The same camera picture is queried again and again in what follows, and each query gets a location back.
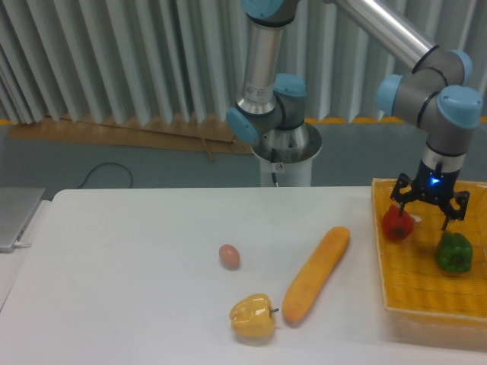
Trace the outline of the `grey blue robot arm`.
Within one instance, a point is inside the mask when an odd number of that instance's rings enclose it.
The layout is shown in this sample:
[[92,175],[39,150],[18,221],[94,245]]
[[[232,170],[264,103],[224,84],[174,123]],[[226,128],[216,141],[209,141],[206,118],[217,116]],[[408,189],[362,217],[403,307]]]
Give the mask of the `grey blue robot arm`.
[[[259,159],[262,186],[309,186],[322,140],[304,123],[304,80],[276,71],[282,33],[298,3],[244,1],[242,7],[250,20],[250,40],[243,86],[226,120]],[[375,97],[385,114],[428,135],[417,174],[401,174],[392,199],[401,207],[429,203],[446,221],[461,221],[469,193],[457,191],[455,184],[482,111],[480,94],[467,84],[473,72],[470,57],[443,50],[382,2],[339,1],[337,7],[411,71],[406,77],[386,77]]]

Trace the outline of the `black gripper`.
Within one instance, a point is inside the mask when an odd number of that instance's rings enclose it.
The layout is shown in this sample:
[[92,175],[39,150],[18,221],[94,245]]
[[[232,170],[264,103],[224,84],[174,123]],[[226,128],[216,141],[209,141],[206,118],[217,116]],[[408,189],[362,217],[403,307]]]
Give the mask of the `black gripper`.
[[469,203],[469,192],[455,192],[459,170],[444,172],[442,163],[433,169],[420,162],[414,179],[401,173],[396,179],[390,198],[399,206],[398,215],[404,215],[405,207],[414,200],[440,205],[445,219],[441,229],[445,231],[450,221],[463,221]]

